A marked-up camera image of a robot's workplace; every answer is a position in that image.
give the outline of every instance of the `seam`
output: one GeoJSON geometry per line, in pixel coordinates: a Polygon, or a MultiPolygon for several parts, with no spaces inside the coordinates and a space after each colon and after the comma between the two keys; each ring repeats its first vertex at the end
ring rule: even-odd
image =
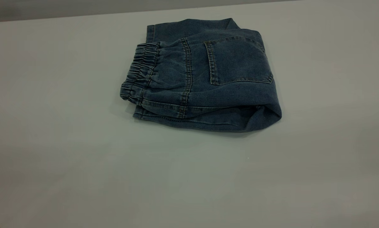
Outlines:
{"type": "Polygon", "coordinates": [[[217,67],[216,67],[216,61],[213,53],[212,43],[205,42],[206,50],[208,51],[208,59],[209,59],[209,68],[210,68],[210,82],[211,84],[217,85],[219,84],[218,77],[217,77],[217,67]]]}
{"type": "Polygon", "coordinates": [[[178,110],[178,118],[185,118],[186,115],[186,105],[188,104],[188,96],[192,88],[192,66],[191,66],[191,49],[189,48],[188,42],[185,38],[181,39],[184,52],[185,52],[185,68],[186,68],[186,79],[185,79],[185,90],[181,96],[182,108],[178,110]]]}
{"type": "Polygon", "coordinates": [[[154,42],[155,37],[156,37],[156,26],[153,25],[153,40],[151,41],[152,43],[154,42]]]}
{"type": "MultiPolygon", "coordinates": [[[[163,102],[158,102],[158,101],[152,101],[152,100],[148,100],[146,98],[142,98],[142,100],[144,101],[148,101],[149,103],[148,104],[145,104],[145,105],[148,105],[148,106],[154,106],[154,107],[159,107],[160,105],[165,105],[165,106],[181,106],[181,105],[177,105],[177,104],[170,104],[170,103],[163,103],[163,102]]],[[[202,107],[202,106],[186,106],[188,108],[232,108],[234,106],[220,106],[220,107],[202,107]]]]}
{"type": "Polygon", "coordinates": [[[145,115],[145,114],[141,114],[141,113],[138,113],[144,117],[155,117],[155,118],[163,118],[163,119],[166,119],[168,121],[174,121],[174,122],[184,122],[184,123],[200,123],[200,124],[207,124],[207,125],[231,125],[231,126],[234,126],[234,127],[239,127],[237,125],[234,125],[234,124],[230,124],[230,123],[204,123],[204,122],[198,122],[198,121],[184,121],[184,120],[173,120],[173,119],[170,119],[170,118],[167,118],[167,117],[163,117],[163,116],[150,116],[150,115],[145,115]]]}

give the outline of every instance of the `gray wall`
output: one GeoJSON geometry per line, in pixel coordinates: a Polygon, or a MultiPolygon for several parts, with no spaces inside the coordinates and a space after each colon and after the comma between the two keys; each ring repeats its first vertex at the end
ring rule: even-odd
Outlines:
{"type": "Polygon", "coordinates": [[[281,0],[0,0],[0,21],[277,1],[281,0]]]}

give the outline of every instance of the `denim fabric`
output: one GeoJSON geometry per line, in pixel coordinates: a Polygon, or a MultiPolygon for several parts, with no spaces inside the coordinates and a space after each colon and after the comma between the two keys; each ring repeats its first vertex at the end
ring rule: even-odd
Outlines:
{"type": "Polygon", "coordinates": [[[148,26],[120,96],[133,117],[172,127],[244,132],[281,118],[261,35],[233,19],[148,26]]]}

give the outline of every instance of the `tabletop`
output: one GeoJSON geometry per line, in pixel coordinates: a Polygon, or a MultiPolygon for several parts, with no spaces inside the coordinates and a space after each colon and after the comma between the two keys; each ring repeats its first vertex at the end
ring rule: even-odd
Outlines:
{"type": "Polygon", "coordinates": [[[0,22],[0,227],[379,227],[379,0],[0,22]],[[261,33],[281,121],[135,120],[146,26],[229,17],[261,33]]]}

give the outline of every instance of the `folded jeans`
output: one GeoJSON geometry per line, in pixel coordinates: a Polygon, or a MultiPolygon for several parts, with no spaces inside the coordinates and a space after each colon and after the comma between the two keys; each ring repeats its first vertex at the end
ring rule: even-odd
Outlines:
{"type": "Polygon", "coordinates": [[[245,132],[281,118],[261,35],[233,19],[148,26],[120,96],[133,117],[172,127],[245,132]]]}

